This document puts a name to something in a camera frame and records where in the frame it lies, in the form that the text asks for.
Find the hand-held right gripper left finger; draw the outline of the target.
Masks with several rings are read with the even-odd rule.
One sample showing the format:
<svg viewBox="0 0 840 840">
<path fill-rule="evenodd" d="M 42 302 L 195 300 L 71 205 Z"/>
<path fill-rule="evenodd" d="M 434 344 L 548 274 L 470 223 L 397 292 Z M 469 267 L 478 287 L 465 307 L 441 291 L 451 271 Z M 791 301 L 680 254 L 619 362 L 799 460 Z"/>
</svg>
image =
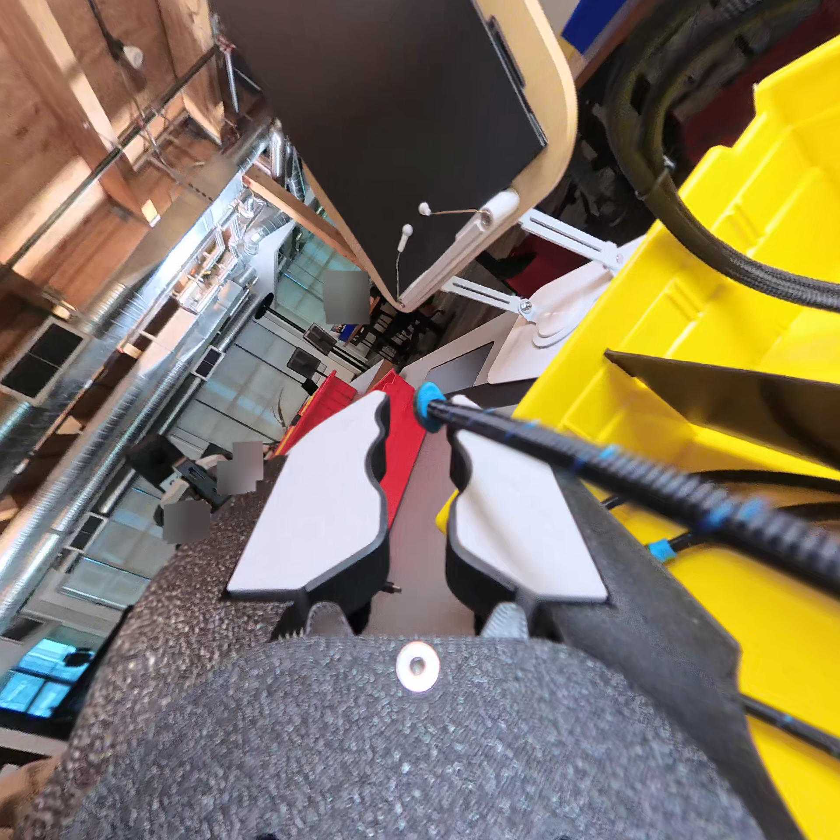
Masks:
<svg viewBox="0 0 840 840">
<path fill-rule="evenodd" d="M 390 398 L 374 391 L 289 451 L 227 583 L 233 599 L 370 601 L 390 571 Z"/>
</svg>

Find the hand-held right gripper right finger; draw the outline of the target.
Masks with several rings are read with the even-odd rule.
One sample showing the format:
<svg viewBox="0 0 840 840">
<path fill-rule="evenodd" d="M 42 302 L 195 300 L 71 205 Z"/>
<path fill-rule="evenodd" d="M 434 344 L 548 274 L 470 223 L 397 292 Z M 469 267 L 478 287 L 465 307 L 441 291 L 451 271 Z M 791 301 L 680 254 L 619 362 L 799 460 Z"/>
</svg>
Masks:
<svg viewBox="0 0 840 840">
<path fill-rule="evenodd" d="M 607 589 L 553 468 L 465 429 L 451 440 L 457 495 L 447 540 L 456 568 L 549 602 L 603 604 Z"/>
</svg>

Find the red plastic bin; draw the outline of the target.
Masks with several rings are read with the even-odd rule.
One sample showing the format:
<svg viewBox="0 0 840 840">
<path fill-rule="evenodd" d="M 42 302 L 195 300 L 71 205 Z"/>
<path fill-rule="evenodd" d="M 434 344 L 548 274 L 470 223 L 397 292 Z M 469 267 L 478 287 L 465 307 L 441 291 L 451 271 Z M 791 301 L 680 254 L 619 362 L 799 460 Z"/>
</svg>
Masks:
<svg viewBox="0 0 840 840">
<path fill-rule="evenodd" d="M 385 441 L 385 475 L 381 487 L 385 493 L 388 527 L 393 526 L 404 492 L 424 442 L 426 431 L 414 413 L 415 388 L 409 385 L 388 363 L 375 371 L 372 381 L 360 393 L 385 393 L 389 398 L 390 431 Z"/>
</svg>

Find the yellow plastic bin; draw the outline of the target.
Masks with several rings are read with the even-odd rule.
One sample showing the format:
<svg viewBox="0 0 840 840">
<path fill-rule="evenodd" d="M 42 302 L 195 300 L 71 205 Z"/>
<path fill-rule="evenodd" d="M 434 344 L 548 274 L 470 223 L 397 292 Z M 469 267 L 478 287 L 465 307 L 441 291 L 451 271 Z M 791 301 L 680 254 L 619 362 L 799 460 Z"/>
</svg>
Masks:
<svg viewBox="0 0 840 840">
<path fill-rule="evenodd" d="M 838 479 L 838 469 L 689 423 L 606 350 L 838 384 L 838 35 L 775 71 L 732 148 L 710 151 L 678 193 L 666 180 L 655 109 L 718 57 L 723 41 L 651 87 L 627 139 L 665 210 L 523 404 L 524 416 L 624 445 L 686 471 L 762 469 Z M 745 657 L 736 682 L 756 700 L 838 734 L 838 583 L 704 543 L 662 563 L 622 560 L 642 595 L 698 602 Z M 797 838 L 838 838 L 838 760 L 747 723 Z"/>
</svg>

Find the black floor lamp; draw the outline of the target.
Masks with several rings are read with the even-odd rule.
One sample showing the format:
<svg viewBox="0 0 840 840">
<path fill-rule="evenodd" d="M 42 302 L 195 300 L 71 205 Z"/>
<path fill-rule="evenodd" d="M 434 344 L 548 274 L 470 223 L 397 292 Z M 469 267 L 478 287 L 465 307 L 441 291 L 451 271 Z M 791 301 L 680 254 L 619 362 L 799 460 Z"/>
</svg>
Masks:
<svg viewBox="0 0 840 840">
<path fill-rule="evenodd" d="M 292 331 L 297 332 L 300 336 L 303 336 L 303 333 L 311 326 L 309 325 L 307 328 L 303 328 L 300 324 L 290 320 L 282 313 L 274 307 L 275 298 L 274 295 L 268 294 L 259 302 L 257 306 L 257 310 L 255 311 L 255 319 L 259 320 L 262 319 L 265 315 L 269 314 L 270 316 L 274 317 L 275 319 L 279 320 L 287 327 L 289 327 Z M 353 356 L 349 351 L 344 350 L 342 346 L 340 346 L 340 342 L 333 352 L 330 354 L 336 355 L 338 358 L 348 362 L 349 364 L 361 368 L 363 366 L 362 360 Z"/>
</svg>

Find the black bin divider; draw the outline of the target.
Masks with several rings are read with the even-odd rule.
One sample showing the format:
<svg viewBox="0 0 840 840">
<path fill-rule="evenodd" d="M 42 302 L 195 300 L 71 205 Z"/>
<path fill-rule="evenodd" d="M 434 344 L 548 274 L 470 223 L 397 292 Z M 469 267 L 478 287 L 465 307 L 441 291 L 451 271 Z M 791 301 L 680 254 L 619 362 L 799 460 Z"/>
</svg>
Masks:
<svg viewBox="0 0 840 840">
<path fill-rule="evenodd" d="M 839 386 L 782 374 L 606 350 L 689 423 L 839 467 Z"/>
</svg>

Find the black board wooden edge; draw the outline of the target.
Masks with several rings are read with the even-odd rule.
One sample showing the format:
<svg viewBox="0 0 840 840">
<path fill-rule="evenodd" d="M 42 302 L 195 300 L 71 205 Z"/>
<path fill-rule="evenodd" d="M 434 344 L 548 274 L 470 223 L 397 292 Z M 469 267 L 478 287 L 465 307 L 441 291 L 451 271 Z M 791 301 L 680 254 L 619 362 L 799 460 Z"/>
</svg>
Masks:
<svg viewBox="0 0 840 840">
<path fill-rule="evenodd" d="M 419 307 L 560 183 L 574 79 L 540 2 L 212 2 L 354 257 Z"/>
</svg>

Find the silver air duct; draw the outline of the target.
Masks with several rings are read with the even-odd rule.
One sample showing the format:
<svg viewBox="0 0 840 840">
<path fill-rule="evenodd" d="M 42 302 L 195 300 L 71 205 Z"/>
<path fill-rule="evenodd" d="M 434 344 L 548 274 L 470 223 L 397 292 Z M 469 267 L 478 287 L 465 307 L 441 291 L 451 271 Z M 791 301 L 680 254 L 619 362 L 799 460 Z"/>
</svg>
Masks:
<svg viewBox="0 0 840 840">
<path fill-rule="evenodd" d="M 258 112 L 242 137 L 198 170 L 79 317 L 57 327 L 79 345 L 59 355 L 37 397 L 2 409 L 2 642 L 29 633 L 26 603 L 119 472 L 124 452 L 215 341 L 273 290 L 257 268 L 270 208 L 247 175 L 289 171 L 280 122 Z"/>
</svg>

